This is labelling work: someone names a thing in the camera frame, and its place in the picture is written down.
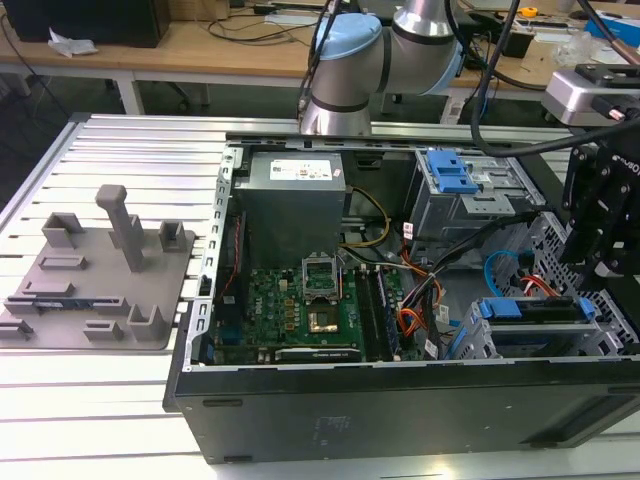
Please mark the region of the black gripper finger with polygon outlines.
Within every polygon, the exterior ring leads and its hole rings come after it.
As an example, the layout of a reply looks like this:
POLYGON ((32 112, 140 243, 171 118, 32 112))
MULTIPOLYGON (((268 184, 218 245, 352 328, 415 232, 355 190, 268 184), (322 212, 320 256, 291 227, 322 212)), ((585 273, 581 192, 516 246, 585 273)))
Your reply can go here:
POLYGON ((639 182, 618 172, 602 172, 596 187, 595 275, 639 274, 639 182))
POLYGON ((609 180, 609 167, 598 157, 599 149, 583 146, 572 150, 562 194, 562 205, 569 212, 570 232, 562 262, 587 262, 600 241, 599 229, 607 209, 598 201, 609 180))

